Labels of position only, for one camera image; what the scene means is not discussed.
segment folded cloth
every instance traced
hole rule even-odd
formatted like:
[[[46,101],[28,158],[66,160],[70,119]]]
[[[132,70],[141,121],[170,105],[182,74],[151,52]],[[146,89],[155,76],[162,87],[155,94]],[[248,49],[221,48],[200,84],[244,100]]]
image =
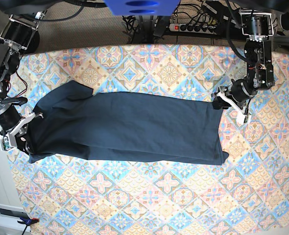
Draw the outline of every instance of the folded cloth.
[[[221,165],[222,110],[202,101],[139,93],[92,95],[68,82],[41,98],[28,127],[29,162],[54,154],[86,160],[176,161]]]

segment blue plastic part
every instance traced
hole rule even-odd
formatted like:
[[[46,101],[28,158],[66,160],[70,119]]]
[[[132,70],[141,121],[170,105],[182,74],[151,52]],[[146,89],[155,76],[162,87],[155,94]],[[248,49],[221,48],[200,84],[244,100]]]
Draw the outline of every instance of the blue plastic part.
[[[170,16],[180,0],[104,0],[115,16]]]

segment patterned tablecloth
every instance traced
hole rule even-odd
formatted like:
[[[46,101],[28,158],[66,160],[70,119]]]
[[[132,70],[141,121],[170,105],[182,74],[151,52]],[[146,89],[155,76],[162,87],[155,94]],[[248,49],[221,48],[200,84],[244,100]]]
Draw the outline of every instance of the patterned tablecloth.
[[[219,127],[229,152],[222,166],[174,162],[84,161],[56,155],[9,163],[33,234],[237,235],[289,224],[289,55],[273,53],[276,86],[251,102],[250,124],[224,111]],[[246,74],[228,47],[96,47],[26,56],[28,113],[50,90],[74,79],[95,92],[131,91],[211,101]],[[12,76],[10,95],[24,89]]]

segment table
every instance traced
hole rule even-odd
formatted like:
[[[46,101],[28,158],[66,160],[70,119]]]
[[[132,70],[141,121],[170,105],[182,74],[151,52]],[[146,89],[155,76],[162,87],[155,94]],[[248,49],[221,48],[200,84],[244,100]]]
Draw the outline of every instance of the table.
[[[85,161],[56,155],[27,162],[8,154],[26,212],[40,219],[34,235],[237,235],[289,224],[289,55],[273,53],[276,85],[251,102],[250,124],[224,111],[222,166],[173,162]],[[24,115],[72,79],[95,93],[129,91],[211,101],[218,86],[243,78],[229,47],[108,46],[25,56]],[[16,75],[10,95],[24,89]]]

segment power strip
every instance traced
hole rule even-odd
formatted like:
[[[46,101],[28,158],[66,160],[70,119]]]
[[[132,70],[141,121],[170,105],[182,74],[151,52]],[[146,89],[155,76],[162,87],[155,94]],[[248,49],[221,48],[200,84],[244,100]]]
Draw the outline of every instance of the power strip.
[[[187,33],[206,33],[206,34],[214,34],[213,26],[206,25],[194,25],[194,24],[185,24],[185,23],[170,23],[169,30],[172,32],[187,32]]]

